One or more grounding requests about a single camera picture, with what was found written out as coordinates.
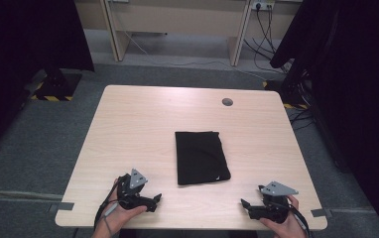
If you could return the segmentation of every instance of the hand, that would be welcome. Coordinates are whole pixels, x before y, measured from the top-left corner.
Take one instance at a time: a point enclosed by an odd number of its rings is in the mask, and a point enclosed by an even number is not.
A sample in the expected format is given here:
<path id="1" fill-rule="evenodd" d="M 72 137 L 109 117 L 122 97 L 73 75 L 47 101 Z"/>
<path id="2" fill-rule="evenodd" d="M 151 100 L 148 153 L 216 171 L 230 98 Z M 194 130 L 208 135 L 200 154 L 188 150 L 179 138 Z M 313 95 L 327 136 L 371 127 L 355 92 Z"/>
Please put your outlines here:
<path id="1" fill-rule="evenodd" d="M 298 200 L 292 195 L 288 195 L 288 199 L 292 206 L 296 210 L 299 210 Z M 288 218 L 286 218 L 285 222 L 282 224 L 276 223 L 267 218 L 261 218 L 260 222 L 276 233 L 274 238 L 307 238 L 307 233 L 302 229 L 292 211 L 289 211 Z"/>
<path id="2" fill-rule="evenodd" d="M 114 189 L 111 196 L 109 197 L 109 200 L 117 200 L 117 188 Z M 102 237 L 111 237 L 111 235 L 116 234 L 119 232 L 119 230 L 127 223 L 129 220 L 131 220 L 134 216 L 137 216 L 147 210 L 146 206 L 138 206 L 136 208 L 126 210 L 121 207 L 121 205 L 117 205 L 115 209 L 106 217 L 106 222 L 103 221 L 103 216 L 105 212 L 114 205 L 115 202 L 109 203 L 105 207 L 105 209 L 102 212 L 102 216 L 100 217 L 99 222 L 96 225 L 96 229 L 94 230 L 93 236 L 94 238 L 102 238 Z"/>

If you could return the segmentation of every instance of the power outlet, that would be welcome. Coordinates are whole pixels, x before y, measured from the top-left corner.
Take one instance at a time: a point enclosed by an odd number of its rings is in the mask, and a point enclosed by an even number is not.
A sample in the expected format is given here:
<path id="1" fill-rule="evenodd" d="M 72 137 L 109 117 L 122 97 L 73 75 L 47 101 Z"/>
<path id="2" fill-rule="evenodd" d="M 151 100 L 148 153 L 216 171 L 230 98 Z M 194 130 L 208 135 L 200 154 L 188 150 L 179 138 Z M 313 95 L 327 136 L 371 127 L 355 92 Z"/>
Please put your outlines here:
<path id="1" fill-rule="evenodd" d="M 274 8 L 274 0 L 254 0 L 252 1 L 251 9 L 257 11 L 257 4 L 261 5 L 260 11 L 269 11 Z"/>

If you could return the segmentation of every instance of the white desk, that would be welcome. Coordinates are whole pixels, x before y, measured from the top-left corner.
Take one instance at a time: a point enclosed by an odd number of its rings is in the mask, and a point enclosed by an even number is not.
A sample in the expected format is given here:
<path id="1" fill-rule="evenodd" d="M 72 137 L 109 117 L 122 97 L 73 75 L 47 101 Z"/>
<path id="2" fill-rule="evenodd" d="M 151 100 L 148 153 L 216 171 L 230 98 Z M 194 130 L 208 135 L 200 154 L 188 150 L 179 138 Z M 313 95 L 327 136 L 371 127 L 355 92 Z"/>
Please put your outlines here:
<path id="1" fill-rule="evenodd" d="M 232 106 L 224 106 L 231 98 Z M 216 131 L 232 178 L 178 186 L 176 131 Z M 310 228 L 326 227 L 310 174 L 280 97 L 275 92 L 182 87 L 108 86 L 84 141 L 60 210 L 59 226 L 91 227 L 118 176 L 141 172 L 141 195 L 161 193 L 156 212 L 128 228 L 267 229 L 251 220 L 240 198 L 262 204 L 258 185 L 276 180 L 294 189 Z"/>

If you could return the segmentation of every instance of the folded black cloth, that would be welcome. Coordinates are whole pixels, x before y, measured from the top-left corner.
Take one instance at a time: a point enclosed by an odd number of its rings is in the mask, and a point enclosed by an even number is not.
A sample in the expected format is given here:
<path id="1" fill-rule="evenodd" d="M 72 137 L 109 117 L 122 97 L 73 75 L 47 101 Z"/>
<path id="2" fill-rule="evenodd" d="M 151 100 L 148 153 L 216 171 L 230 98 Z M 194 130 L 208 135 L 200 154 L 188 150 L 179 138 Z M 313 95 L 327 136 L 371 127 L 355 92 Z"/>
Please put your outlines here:
<path id="1" fill-rule="evenodd" d="M 218 132 L 176 132 L 178 184 L 230 179 Z"/>

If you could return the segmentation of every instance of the black device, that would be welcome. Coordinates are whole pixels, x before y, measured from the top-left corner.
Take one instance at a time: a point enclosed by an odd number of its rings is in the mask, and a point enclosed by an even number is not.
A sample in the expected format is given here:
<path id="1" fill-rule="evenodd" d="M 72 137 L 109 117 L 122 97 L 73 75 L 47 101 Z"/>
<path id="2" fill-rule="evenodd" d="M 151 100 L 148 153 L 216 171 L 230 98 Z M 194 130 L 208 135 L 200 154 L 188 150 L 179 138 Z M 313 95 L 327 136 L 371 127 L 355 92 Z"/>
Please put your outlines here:
<path id="1" fill-rule="evenodd" d="M 259 185 L 258 188 L 263 195 L 264 206 L 252 206 L 248 201 L 241 199 L 242 206 L 248 210 L 249 217 L 257 220 L 264 217 L 283 223 L 290 210 L 287 195 L 298 194 L 298 192 L 276 181 L 270 182 L 267 186 Z"/>
<path id="2" fill-rule="evenodd" d="M 127 210 L 145 205 L 147 206 L 147 212 L 154 212 L 158 206 L 157 203 L 161 200 L 162 194 L 159 193 L 153 198 L 140 196 L 140 191 L 143 189 L 146 182 L 148 182 L 148 180 L 135 169 L 131 171 L 131 176 L 125 174 L 125 176 L 119 177 L 118 181 L 112 186 L 109 194 L 97 210 L 94 218 L 94 228 L 96 228 L 96 224 L 102 215 L 102 211 L 111 202 L 118 202 L 121 207 Z M 117 199 L 109 200 L 109 197 L 115 188 L 117 188 Z"/>
<path id="3" fill-rule="evenodd" d="M 261 190 L 264 190 L 265 186 L 259 185 L 258 187 L 261 192 Z M 264 217 L 277 223 L 283 223 L 289 213 L 289 210 L 286 208 L 289 207 L 289 202 L 286 196 L 262 194 L 264 206 L 252 206 L 248 201 L 241 199 L 242 206 L 248 210 L 249 217 L 256 220 Z"/>

